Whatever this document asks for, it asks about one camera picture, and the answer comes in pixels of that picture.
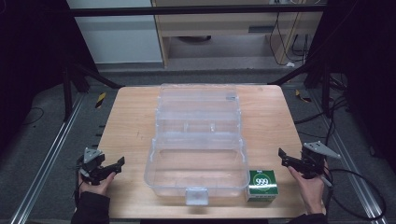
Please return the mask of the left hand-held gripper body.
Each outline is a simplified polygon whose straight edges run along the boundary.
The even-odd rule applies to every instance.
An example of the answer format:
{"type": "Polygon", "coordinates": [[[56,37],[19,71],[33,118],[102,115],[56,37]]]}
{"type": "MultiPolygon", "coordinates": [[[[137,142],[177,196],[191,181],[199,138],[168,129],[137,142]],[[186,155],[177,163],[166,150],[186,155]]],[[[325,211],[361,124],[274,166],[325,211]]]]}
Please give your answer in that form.
{"type": "Polygon", "coordinates": [[[104,167],[102,166],[105,158],[105,154],[99,149],[88,147],[84,149],[83,155],[77,161],[78,173],[81,174],[84,182],[97,186],[106,179],[103,176],[104,167]]]}

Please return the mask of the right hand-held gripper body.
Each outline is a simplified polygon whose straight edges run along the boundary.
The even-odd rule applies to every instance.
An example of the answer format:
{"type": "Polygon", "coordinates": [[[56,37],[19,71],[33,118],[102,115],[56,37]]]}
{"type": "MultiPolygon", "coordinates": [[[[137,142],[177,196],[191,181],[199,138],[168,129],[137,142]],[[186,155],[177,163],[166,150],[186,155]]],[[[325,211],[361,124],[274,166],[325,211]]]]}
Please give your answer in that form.
{"type": "Polygon", "coordinates": [[[306,165],[302,171],[306,179],[314,178],[324,173],[324,162],[328,157],[340,160],[341,155],[321,143],[320,141],[303,143],[302,161],[306,165]]]}

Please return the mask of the green and white carton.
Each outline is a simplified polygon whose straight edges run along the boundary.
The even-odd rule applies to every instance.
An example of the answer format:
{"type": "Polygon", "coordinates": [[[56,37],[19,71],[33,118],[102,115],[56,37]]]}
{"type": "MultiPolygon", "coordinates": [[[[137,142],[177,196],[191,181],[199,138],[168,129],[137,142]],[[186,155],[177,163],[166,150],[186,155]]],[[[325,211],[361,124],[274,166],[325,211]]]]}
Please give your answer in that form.
{"type": "Polygon", "coordinates": [[[271,203],[278,195],[276,176],[273,170],[250,170],[246,188],[248,202],[271,203]]]}

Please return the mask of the clear plastic storage box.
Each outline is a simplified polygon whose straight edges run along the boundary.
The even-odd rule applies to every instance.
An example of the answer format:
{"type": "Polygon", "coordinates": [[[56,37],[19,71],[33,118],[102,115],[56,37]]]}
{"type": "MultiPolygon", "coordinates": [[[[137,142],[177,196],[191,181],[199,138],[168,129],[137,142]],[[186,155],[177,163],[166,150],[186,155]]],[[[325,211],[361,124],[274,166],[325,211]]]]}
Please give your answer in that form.
{"type": "Polygon", "coordinates": [[[235,85],[163,84],[144,180],[158,196],[207,205],[249,183],[235,85]]]}

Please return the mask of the person's left hand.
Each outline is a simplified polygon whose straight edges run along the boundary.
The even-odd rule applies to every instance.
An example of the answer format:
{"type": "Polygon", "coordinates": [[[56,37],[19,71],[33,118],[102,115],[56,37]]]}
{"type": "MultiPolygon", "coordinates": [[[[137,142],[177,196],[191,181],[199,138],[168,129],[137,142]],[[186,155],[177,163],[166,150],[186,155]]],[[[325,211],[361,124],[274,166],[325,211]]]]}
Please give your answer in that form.
{"type": "Polygon", "coordinates": [[[112,181],[114,180],[116,173],[111,173],[105,180],[103,180],[99,185],[92,185],[85,182],[81,176],[78,177],[78,192],[82,194],[83,192],[91,192],[99,195],[106,196],[106,191],[112,181]]]}

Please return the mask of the person's right hand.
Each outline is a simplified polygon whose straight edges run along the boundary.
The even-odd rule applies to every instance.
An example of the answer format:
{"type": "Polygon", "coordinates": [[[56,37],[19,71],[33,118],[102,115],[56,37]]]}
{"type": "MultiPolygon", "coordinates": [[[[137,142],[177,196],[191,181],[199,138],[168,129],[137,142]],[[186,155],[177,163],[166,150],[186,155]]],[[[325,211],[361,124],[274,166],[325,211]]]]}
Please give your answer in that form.
{"type": "Polygon", "coordinates": [[[322,179],[318,176],[305,179],[293,167],[288,166],[287,169],[297,182],[307,214],[322,214],[322,195],[324,191],[324,182],[322,179]]]}

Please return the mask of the black metal stand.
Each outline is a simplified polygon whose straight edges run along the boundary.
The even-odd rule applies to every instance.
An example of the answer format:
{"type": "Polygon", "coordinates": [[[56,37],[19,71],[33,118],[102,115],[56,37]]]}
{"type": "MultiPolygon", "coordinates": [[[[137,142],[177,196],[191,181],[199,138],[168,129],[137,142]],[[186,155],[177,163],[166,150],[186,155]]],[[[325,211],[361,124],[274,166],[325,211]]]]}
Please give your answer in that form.
{"type": "Polygon", "coordinates": [[[281,86],[287,81],[306,74],[304,86],[308,89],[314,89],[321,83],[321,108],[327,117],[330,116],[330,66],[325,60],[308,59],[305,64],[294,69],[278,80],[270,82],[270,85],[281,86]]]}
{"type": "Polygon", "coordinates": [[[62,75],[64,87],[64,121],[68,121],[73,112],[71,84],[75,85],[78,92],[88,92],[90,89],[90,84],[85,76],[91,77],[111,89],[122,88],[121,84],[102,77],[98,72],[79,63],[66,63],[62,67],[62,75]]]}

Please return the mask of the dark curtain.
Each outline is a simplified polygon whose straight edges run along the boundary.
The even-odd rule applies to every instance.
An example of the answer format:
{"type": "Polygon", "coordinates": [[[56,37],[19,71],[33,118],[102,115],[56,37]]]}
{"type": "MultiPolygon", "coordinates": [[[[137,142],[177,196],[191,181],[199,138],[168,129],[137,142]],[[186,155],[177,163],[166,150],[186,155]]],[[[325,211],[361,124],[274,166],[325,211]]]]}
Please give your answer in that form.
{"type": "Polygon", "coordinates": [[[6,154],[34,97],[63,81],[44,24],[61,37],[76,63],[96,69],[75,19],[40,17],[43,9],[68,8],[66,0],[0,0],[0,157],[6,154]]]}
{"type": "Polygon", "coordinates": [[[375,151],[396,174],[396,0],[327,0],[309,58],[346,75],[375,151]]]}

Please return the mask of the white cabinet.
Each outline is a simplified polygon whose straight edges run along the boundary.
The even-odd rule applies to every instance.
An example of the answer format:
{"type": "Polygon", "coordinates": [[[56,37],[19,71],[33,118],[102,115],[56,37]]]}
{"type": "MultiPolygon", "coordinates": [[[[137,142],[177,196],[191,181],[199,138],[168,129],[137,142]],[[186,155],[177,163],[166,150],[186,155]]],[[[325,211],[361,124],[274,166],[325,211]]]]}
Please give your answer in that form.
{"type": "MultiPolygon", "coordinates": [[[[66,0],[71,9],[151,7],[150,0],[66,0]]],[[[161,63],[153,16],[76,17],[96,64],[161,63]]]]}

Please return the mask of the light wooden desk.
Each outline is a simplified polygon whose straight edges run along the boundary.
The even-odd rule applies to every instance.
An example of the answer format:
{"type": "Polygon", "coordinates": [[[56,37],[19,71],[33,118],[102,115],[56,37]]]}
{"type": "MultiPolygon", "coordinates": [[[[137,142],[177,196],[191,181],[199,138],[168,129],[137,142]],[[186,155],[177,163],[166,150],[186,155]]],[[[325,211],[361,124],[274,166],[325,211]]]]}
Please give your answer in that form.
{"type": "MultiPolygon", "coordinates": [[[[227,5],[317,5],[320,0],[150,0],[155,7],[227,5]]],[[[289,60],[293,39],[313,36],[320,12],[272,12],[196,15],[158,15],[157,31],[162,40],[176,36],[266,35],[277,63],[289,60]]]]}

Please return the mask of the aluminium floor rail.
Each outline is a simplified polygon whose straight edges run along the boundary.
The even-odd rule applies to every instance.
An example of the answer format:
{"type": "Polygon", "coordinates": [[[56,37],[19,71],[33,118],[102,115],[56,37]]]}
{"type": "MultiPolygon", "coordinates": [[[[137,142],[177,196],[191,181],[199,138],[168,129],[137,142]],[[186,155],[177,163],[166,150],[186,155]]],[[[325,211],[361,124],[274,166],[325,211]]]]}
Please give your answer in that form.
{"type": "MultiPolygon", "coordinates": [[[[318,108],[318,112],[322,116],[322,121],[325,127],[328,129],[325,137],[325,143],[331,148],[334,148],[335,151],[341,155],[341,159],[339,161],[342,163],[343,167],[331,169],[330,175],[340,173],[349,178],[349,182],[353,187],[356,196],[360,200],[364,215],[358,214],[357,212],[345,207],[334,195],[330,196],[329,202],[334,201],[340,208],[353,217],[370,222],[371,224],[388,224],[385,217],[387,204],[384,197],[372,182],[361,175],[358,167],[351,159],[344,142],[335,128],[333,119],[328,118],[321,108],[321,102],[319,101],[321,95],[312,90],[309,90],[308,93],[311,96],[313,104],[318,108]]],[[[334,109],[344,101],[345,99],[343,97],[337,98],[333,101],[333,104],[330,105],[330,116],[333,115],[334,109]]]]}
{"type": "Polygon", "coordinates": [[[69,117],[63,122],[59,132],[53,140],[49,151],[41,163],[39,170],[37,171],[35,178],[30,185],[30,188],[25,193],[23,200],[16,209],[15,213],[11,217],[9,224],[25,224],[27,221],[37,199],[40,195],[44,185],[48,179],[50,171],[57,160],[57,157],[64,145],[66,137],[68,136],[77,116],[81,105],[84,101],[85,95],[78,93],[75,102],[72,104],[72,111],[69,117]]]}

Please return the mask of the black horizontal frame bar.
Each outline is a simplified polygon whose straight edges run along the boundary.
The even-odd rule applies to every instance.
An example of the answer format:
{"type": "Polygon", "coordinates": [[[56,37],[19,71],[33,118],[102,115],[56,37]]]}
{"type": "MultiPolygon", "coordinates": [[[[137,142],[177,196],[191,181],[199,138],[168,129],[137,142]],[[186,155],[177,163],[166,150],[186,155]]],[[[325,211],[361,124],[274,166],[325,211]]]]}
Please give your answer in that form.
{"type": "Polygon", "coordinates": [[[191,6],[191,7],[117,7],[69,9],[65,14],[73,17],[193,15],[272,12],[319,12],[326,5],[239,5],[239,6],[191,6]]]}

